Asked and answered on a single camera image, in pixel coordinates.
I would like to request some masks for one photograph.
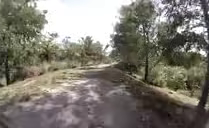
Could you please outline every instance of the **dirt road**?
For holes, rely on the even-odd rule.
[[[15,128],[138,128],[136,100],[100,78],[61,83],[62,92],[18,103],[5,112]]]
[[[34,91],[32,85],[39,83],[51,82],[53,86],[39,86],[39,92],[47,92],[45,96],[9,106],[4,112],[8,128],[181,128],[192,116],[189,108],[172,100],[184,100],[184,96],[142,85],[108,65],[51,76],[18,84]]]

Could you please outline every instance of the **dry grass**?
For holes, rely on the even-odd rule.
[[[195,115],[196,109],[194,108],[198,103],[196,98],[190,98],[166,88],[148,85],[121,70],[115,68],[91,69],[87,71],[85,77],[108,80],[116,83],[116,86],[126,85],[126,89],[137,99],[138,109],[154,111],[167,123],[184,126]]]
[[[12,75],[12,81],[22,81],[27,78],[37,77],[49,72],[76,68],[78,66],[79,63],[77,62],[62,61],[50,63],[44,62],[40,65],[18,67],[14,70],[14,73]]]
[[[47,90],[58,87],[60,80],[79,79],[81,73],[73,70],[50,72],[0,88],[0,106],[28,101],[33,97],[46,95],[48,94]]]

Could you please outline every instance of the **bush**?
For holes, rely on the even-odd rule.
[[[49,65],[48,72],[79,67],[80,63],[76,61],[52,62]]]
[[[44,74],[45,71],[37,66],[31,66],[31,67],[18,67],[15,69],[12,75],[12,82],[18,81],[18,80],[24,80],[27,78],[40,76]]]
[[[205,78],[205,69],[203,67],[192,67],[187,71],[187,83],[193,87],[200,87]]]
[[[104,63],[104,64],[111,64],[111,63],[112,63],[112,60],[111,60],[109,57],[105,57],[105,58],[102,60],[102,63]]]
[[[149,78],[155,85],[176,91],[186,88],[187,71],[183,67],[159,65],[152,70]]]
[[[138,73],[138,66],[136,66],[133,63],[119,62],[114,67],[118,68],[118,69],[120,69],[122,71],[128,72],[128,73]]]

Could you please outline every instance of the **paved road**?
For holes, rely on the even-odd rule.
[[[115,85],[98,78],[62,83],[64,92],[19,103],[6,115],[15,128],[138,128],[136,100]]]

